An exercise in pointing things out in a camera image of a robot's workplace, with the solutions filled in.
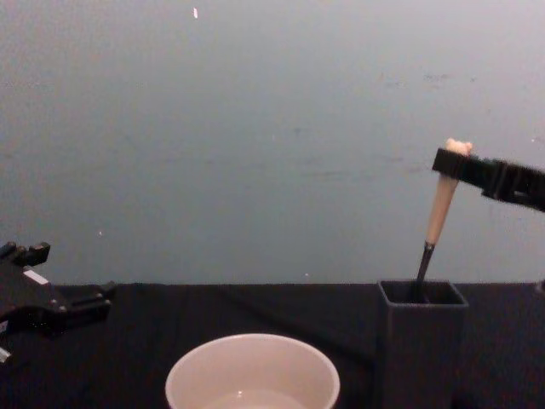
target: brush handle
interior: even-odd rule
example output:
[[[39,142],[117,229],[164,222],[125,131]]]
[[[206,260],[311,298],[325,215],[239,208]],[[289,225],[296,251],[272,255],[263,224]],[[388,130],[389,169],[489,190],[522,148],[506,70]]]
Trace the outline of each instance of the brush handle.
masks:
[[[473,145],[470,142],[455,141],[451,138],[446,142],[447,150],[466,156],[469,156],[472,148]],[[429,223],[427,225],[426,242],[430,245],[436,245],[439,241],[439,236],[443,230],[446,215],[449,212],[450,202],[454,196],[456,186],[458,186],[457,179],[445,175],[439,176],[432,212],[429,216]]]

